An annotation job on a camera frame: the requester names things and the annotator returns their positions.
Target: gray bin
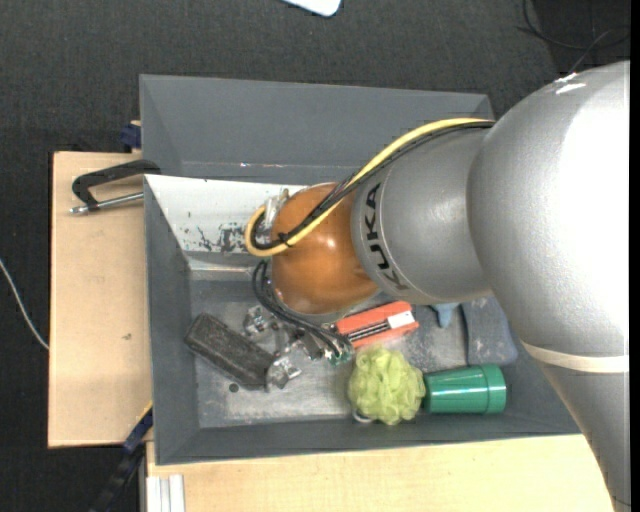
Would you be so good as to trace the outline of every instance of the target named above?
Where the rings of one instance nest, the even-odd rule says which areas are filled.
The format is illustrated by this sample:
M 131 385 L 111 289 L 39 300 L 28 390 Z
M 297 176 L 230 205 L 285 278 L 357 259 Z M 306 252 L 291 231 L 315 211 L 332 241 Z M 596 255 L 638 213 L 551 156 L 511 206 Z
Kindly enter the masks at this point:
M 361 87 L 143 76 L 141 96 L 144 157 L 164 175 L 253 183 L 340 179 L 425 122 L 492 117 L 483 95 Z M 193 181 L 196 186 L 199 180 Z M 182 338 L 203 311 L 238 327 L 243 312 L 255 304 L 248 273 L 223 271 L 212 277 L 207 269 L 221 262 L 250 267 L 251 258 L 220 260 L 220 255 L 186 251 L 156 193 L 145 182 L 159 464 L 579 432 L 522 350 L 515 363 L 503 368 L 509 400 L 497 416 L 419 414 L 395 427 L 362 425 L 344 406 L 348 367 L 333 369 L 322 362 L 309 363 L 279 396 L 278 391 L 232 394 L 224 377 L 198 361 Z M 465 333 L 460 318 L 454 316 L 451 328 L 441 330 L 428 308 L 416 314 L 421 328 L 404 351 L 419 363 L 430 358 L 431 370 L 438 369 L 431 363 L 461 362 Z M 292 403 L 287 392 L 306 401 L 287 407 Z M 269 400 L 277 404 L 274 414 L 265 414 Z

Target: green cylinder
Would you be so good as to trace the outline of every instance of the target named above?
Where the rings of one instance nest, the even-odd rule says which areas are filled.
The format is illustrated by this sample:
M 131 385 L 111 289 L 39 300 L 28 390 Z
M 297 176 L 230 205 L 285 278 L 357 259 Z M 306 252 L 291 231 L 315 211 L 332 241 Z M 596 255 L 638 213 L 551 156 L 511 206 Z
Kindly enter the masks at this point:
M 425 374 L 423 406 L 431 413 L 495 414 L 507 403 L 507 386 L 495 364 Z

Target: black floor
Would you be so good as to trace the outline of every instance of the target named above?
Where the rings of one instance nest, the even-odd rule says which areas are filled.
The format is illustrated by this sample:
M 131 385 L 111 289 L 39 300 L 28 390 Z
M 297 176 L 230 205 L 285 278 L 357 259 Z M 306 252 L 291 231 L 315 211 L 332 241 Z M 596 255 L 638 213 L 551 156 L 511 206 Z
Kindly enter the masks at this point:
M 48 152 L 122 151 L 137 76 L 199 74 L 482 92 L 496 115 L 567 72 L 629 58 L 629 41 L 579 58 L 630 23 L 630 0 L 344 0 L 331 19 L 278 0 L 0 0 L 0 258 L 46 336 Z M 624 35 L 616 29 L 600 44 Z M 82 511 L 115 447 L 47 451 L 46 352 L 0 278 L 0 510 Z M 120 510 L 136 510 L 136 491 Z

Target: white cable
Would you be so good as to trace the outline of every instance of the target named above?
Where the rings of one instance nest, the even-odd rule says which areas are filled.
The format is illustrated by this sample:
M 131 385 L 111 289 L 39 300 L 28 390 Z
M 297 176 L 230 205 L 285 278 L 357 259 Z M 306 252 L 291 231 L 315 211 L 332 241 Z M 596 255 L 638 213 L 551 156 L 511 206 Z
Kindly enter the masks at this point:
M 522 340 L 520 340 L 520 343 L 538 361 L 568 370 L 586 373 L 625 373 L 629 371 L 629 354 L 621 356 L 578 356 L 536 347 Z
M 20 306 L 20 311 L 22 311 L 22 316 L 24 316 L 24 319 L 27 321 L 27 324 L 29 325 L 31 332 L 38 340 L 38 343 L 40 343 L 40 345 L 42 345 L 44 348 L 49 350 L 49 344 L 40 335 L 35 325 L 33 325 L 31 318 L 29 318 L 29 314 L 27 313 L 27 310 L 25 309 L 24 304 L 22 303 L 22 298 L 20 297 L 20 293 L 18 293 L 18 289 L 16 288 L 16 285 L 13 283 L 13 279 L 11 278 L 11 274 L 9 274 L 7 267 L 4 266 L 4 262 L 2 261 L 2 258 L 0 258 L 0 269 L 2 269 L 2 273 L 5 275 L 5 277 L 7 278 L 7 281 L 9 282 L 11 291 L 13 291 L 13 295 L 16 298 L 16 302 L 18 303 L 18 306 Z

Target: lime green sponge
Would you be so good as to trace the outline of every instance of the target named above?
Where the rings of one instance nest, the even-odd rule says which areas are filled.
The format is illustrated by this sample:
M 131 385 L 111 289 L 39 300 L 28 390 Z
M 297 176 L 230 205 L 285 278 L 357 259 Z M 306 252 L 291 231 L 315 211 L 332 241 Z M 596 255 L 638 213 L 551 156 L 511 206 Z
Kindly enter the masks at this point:
M 358 352 L 347 394 L 358 413 L 396 425 L 415 417 L 426 388 L 402 353 L 375 347 Z

